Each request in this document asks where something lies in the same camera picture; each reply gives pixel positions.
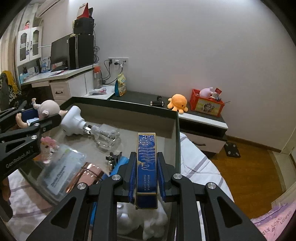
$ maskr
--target rose gold object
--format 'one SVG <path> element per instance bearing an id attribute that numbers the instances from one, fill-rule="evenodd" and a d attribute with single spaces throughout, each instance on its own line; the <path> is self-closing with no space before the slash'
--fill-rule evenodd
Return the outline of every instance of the rose gold object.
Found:
<path id="1" fill-rule="evenodd" d="M 104 172 L 101 168 L 93 163 L 86 162 L 80 171 L 73 177 L 66 192 L 69 193 L 77 183 L 86 183 L 87 185 L 92 185 L 95 181 L 100 181 Z"/>

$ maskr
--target cabinet door handle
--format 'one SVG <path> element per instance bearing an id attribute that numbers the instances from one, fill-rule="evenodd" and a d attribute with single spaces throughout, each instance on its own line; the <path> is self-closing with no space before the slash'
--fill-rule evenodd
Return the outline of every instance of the cabinet door handle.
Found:
<path id="1" fill-rule="evenodd" d="M 204 144 L 197 144 L 197 143 L 195 143 L 195 142 L 192 142 L 194 145 L 197 145 L 197 146 L 206 146 L 206 144 L 204 143 Z"/>

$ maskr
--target cabinet door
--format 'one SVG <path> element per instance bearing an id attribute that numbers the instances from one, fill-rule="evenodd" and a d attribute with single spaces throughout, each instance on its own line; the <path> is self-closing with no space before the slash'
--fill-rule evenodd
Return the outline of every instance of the cabinet door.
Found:
<path id="1" fill-rule="evenodd" d="M 17 66 L 20 66 L 24 63 L 27 63 L 30 61 L 30 46 L 29 46 L 29 40 L 30 40 L 30 30 L 31 29 L 25 29 L 22 31 L 19 31 L 17 36 Z"/>
<path id="2" fill-rule="evenodd" d="M 42 38 L 42 27 L 31 28 L 30 33 L 30 61 L 36 58 L 41 58 L 41 38 Z"/>

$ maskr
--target clear plastic bottle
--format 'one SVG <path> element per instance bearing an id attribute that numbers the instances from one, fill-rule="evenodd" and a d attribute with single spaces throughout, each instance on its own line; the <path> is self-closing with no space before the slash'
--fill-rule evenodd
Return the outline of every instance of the clear plastic bottle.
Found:
<path id="1" fill-rule="evenodd" d="M 102 75 L 101 75 L 101 67 L 96 66 L 94 68 L 94 88 L 100 89 L 102 88 Z"/>
<path id="2" fill-rule="evenodd" d="M 91 127 L 91 134 L 94 136 L 99 147 L 111 150 L 119 139 L 119 130 L 106 124 L 94 125 Z"/>

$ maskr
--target black box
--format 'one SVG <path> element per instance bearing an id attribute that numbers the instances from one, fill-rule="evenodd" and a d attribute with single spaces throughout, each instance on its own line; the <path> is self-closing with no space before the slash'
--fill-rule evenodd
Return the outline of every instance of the black box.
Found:
<path id="1" fill-rule="evenodd" d="M 93 18 L 79 18 L 74 21 L 74 34 L 90 34 L 94 31 Z"/>
<path id="2" fill-rule="evenodd" d="M 69 69 L 79 69 L 94 62 L 94 36 L 75 35 L 69 38 Z"/>

